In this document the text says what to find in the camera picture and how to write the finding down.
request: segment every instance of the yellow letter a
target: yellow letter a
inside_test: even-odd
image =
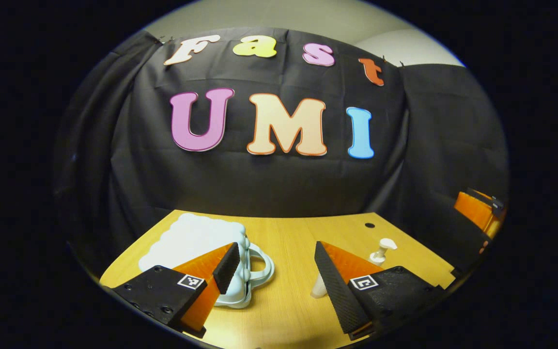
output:
[[[239,56],[273,57],[277,54],[275,44],[277,41],[265,35],[253,35],[241,39],[242,44],[234,47],[234,53]]]

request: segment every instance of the white wall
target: white wall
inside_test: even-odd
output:
[[[379,57],[384,55],[395,66],[401,65],[400,61],[405,65],[463,65],[412,24],[360,0],[198,0],[145,29],[166,41],[212,29],[257,26],[334,38]]]
[[[385,59],[394,66],[440,63],[464,66],[447,48],[419,29],[381,33],[354,46]]]

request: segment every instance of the black cloth backdrop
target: black cloth backdrop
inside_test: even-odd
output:
[[[164,66],[182,40],[219,34],[183,63]],[[232,48],[248,35],[277,40],[272,58]],[[331,67],[308,64],[303,45],[333,49]],[[372,84],[359,58],[370,58],[384,86]],[[196,92],[190,128],[208,128],[214,88],[231,88],[221,143],[188,152],[173,142],[169,99]],[[254,93],[278,95],[288,113],[304,98],[323,101],[327,154],[294,147],[247,152]],[[346,108],[372,113],[372,159],[355,159]],[[271,141],[277,144],[271,134]],[[507,199],[505,137],[495,109],[467,69],[444,64],[396,67],[362,49],[309,33],[272,28],[223,29],[162,44],[141,31],[114,49],[73,98],[56,146],[60,221],[89,271],[100,276],[133,241],[173,209],[257,217],[378,212],[459,271],[478,260],[483,241],[453,208],[475,188]]]

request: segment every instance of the white plastic part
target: white plastic part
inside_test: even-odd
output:
[[[387,259],[385,257],[385,253],[387,252],[388,249],[396,250],[397,249],[396,243],[389,238],[381,239],[380,242],[378,243],[378,251],[370,254],[370,262],[378,266],[382,265]]]
[[[326,294],[326,286],[324,285],[322,276],[318,274],[316,284],[314,285],[313,290],[311,290],[311,296],[313,298],[322,298],[325,294]]]
[[[252,289],[270,280],[275,263],[248,240],[244,225],[240,223],[184,213],[150,247],[148,254],[139,259],[139,269],[143,272],[155,265],[174,268],[233,242],[238,243],[241,263],[228,291],[219,296],[215,305],[243,308],[251,300]],[[251,271],[251,256],[264,260],[263,271]]]

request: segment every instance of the textured rubber pad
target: textured rubber pad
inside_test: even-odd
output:
[[[344,282],[321,241],[316,243],[314,259],[343,333],[354,332],[367,325],[369,316]]]
[[[232,278],[234,278],[234,272],[239,264],[240,254],[238,252],[238,244],[233,243],[212,273],[221,294],[225,294],[228,291]]]

